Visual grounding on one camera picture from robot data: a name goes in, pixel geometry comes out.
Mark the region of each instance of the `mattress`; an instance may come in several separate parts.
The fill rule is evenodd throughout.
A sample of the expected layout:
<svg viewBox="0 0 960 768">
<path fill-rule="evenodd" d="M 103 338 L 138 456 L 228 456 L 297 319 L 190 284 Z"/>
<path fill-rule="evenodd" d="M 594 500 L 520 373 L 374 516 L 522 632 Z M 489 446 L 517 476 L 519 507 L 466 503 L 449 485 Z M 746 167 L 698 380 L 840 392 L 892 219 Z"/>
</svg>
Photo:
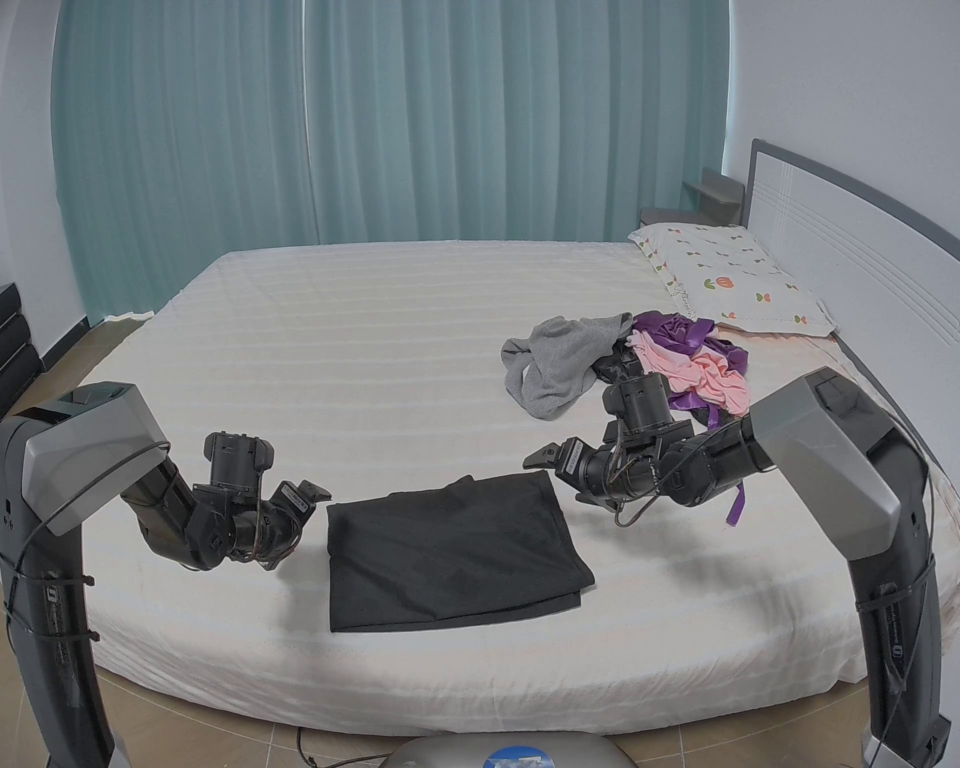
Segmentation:
<svg viewBox="0 0 960 768">
<path fill-rule="evenodd" d="M 554 315 L 672 303 L 633 244 L 440 242 L 229 253 L 88 381 L 136 383 L 188 482 L 204 436 L 259 435 L 265 478 L 352 501 L 520 471 L 524 456 L 608 420 L 595 386 L 551 421 L 504 391 L 503 341 Z M 833 365 L 830 340 L 726 334 L 753 398 Z M 686 414 L 676 414 L 686 418 Z M 337 634 L 319 510 L 274 572 L 193 573 L 150 552 L 113 500 L 85 526 L 96 661 L 208 706 L 337 732 L 629 732 L 757 708 L 865 674 L 845 561 L 778 472 L 695 509 L 658 501 L 627 530 L 554 479 L 596 576 L 580 608 L 488 627 Z M 956 624 L 960 505 L 939 473 L 937 575 Z"/>
</svg>

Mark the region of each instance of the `pink garment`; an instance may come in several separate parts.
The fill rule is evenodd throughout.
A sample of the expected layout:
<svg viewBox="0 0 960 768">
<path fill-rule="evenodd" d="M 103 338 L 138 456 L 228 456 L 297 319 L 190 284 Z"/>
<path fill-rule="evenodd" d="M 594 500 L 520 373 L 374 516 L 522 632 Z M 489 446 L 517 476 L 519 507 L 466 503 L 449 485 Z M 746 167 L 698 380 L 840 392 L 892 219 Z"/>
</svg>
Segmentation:
<svg viewBox="0 0 960 768">
<path fill-rule="evenodd" d="M 708 347 L 700 347 L 692 355 L 661 347 L 647 331 L 634 331 L 627 337 L 627 346 L 648 372 L 666 376 L 673 392 L 693 390 L 706 402 L 719 405 L 734 416 L 743 416 L 750 409 L 750 390 L 746 379 L 731 370 L 727 358 Z"/>
</svg>

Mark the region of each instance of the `curtain fold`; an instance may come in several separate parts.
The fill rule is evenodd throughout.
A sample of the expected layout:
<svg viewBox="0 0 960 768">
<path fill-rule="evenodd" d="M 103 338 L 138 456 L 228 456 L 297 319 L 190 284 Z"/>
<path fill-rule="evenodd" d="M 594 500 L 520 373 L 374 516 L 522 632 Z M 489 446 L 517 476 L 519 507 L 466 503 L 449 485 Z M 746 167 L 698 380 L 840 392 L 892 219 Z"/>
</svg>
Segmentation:
<svg viewBox="0 0 960 768">
<path fill-rule="evenodd" d="M 724 0 L 306 0 L 321 242 L 620 240 L 719 168 Z"/>
<path fill-rule="evenodd" d="M 63 0 L 51 122 L 87 317 L 225 252 L 317 242 L 300 0 Z"/>
<path fill-rule="evenodd" d="M 62 0 L 51 121 L 87 315 L 225 252 L 622 240 L 719 168 L 727 0 Z"/>
</svg>

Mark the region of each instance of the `pillow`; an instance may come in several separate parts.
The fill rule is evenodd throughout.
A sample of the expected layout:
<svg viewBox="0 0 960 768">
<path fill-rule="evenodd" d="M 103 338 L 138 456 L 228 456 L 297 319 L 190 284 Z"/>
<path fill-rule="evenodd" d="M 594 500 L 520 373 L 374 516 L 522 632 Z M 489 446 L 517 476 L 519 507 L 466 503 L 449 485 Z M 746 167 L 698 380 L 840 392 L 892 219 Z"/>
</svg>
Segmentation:
<svg viewBox="0 0 960 768">
<path fill-rule="evenodd" d="M 827 336 L 834 322 L 743 227 L 651 224 L 631 232 L 677 309 L 748 333 Z"/>
</svg>

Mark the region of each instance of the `blue sticker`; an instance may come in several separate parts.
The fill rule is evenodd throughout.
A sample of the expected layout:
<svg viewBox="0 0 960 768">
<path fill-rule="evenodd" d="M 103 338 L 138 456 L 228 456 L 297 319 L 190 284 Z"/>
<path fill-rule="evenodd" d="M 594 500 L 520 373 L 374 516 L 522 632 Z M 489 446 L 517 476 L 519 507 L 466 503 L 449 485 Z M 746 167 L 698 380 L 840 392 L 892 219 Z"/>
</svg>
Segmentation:
<svg viewBox="0 0 960 768">
<path fill-rule="evenodd" d="M 546 752 L 533 747 L 506 747 L 487 758 L 483 768 L 556 768 Z"/>
</svg>

